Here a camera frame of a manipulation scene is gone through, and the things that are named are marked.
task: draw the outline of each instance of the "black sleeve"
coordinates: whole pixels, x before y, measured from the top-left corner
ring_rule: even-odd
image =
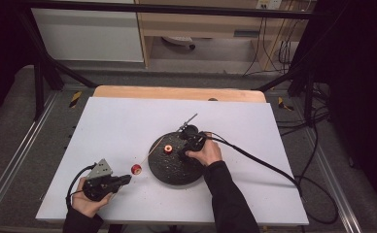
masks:
[[[213,213],[218,233],[259,232],[257,222],[225,162],[210,164],[204,180],[213,196]]]
[[[63,233],[96,233],[103,224],[99,215],[90,218],[70,208],[64,221]]]

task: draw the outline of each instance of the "black curtain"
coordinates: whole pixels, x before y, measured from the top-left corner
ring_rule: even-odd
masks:
[[[330,85],[332,119],[377,192],[377,1],[352,0],[334,27],[315,80]]]
[[[0,0],[0,106],[14,82],[15,73],[36,60],[34,49],[12,5],[12,1]],[[34,21],[31,12],[28,14]]]

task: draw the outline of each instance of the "circular platform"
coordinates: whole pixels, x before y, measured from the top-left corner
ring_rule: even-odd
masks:
[[[168,133],[158,138],[150,148],[155,147],[161,138],[161,142],[149,156],[149,167],[153,174],[163,183],[171,185],[185,185],[197,181],[202,175],[204,166],[195,158],[179,155],[186,140],[179,138],[180,133]]]

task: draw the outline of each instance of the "small red object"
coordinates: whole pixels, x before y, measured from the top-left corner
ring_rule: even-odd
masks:
[[[171,145],[166,145],[164,147],[164,152],[165,153],[170,154],[172,151],[173,151],[173,147],[171,147]]]
[[[141,166],[138,165],[138,164],[134,164],[132,167],[131,167],[131,173],[133,175],[139,175],[141,173]]]

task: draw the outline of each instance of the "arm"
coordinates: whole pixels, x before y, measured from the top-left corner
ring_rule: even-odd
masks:
[[[97,212],[109,203],[112,193],[99,202],[91,201],[82,192],[85,181],[86,178],[80,179],[76,194],[73,195],[73,205],[65,218],[63,233],[96,233],[104,222]]]
[[[206,166],[204,180],[213,196],[217,232],[259,232],[246,199],[223,162],[219,145],[207,140],[201,151],[187,151],[186,155]]]

